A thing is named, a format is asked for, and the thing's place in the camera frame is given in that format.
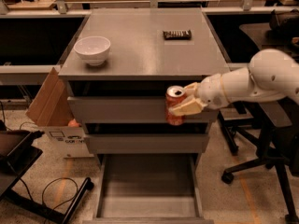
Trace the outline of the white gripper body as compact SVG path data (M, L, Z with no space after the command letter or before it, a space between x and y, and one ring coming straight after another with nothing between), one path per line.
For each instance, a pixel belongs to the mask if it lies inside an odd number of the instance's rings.
M204 78L198 85L196 96L209 109L220 109L231 103L225 92L221 74Z

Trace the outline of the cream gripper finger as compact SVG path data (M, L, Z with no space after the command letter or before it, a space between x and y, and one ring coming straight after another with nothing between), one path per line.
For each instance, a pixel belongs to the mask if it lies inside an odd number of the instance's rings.
M193 82L187 86L184 87L185 93L187 96L194 96L194 97L198 97L199 94L199 88L200 88L200 84L198 82Z
M174 116L194 115L201 113L206 107L200 98L188 97L178 105L168 108L168 111Z

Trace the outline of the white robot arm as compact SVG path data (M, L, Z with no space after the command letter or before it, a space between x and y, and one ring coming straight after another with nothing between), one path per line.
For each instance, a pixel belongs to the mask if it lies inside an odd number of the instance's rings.
M289 97L299 105L299 64L277 49L256 53L246 67L205 77L184 87L187 97L168 110L175 116L220 109L234 102L272 102Z

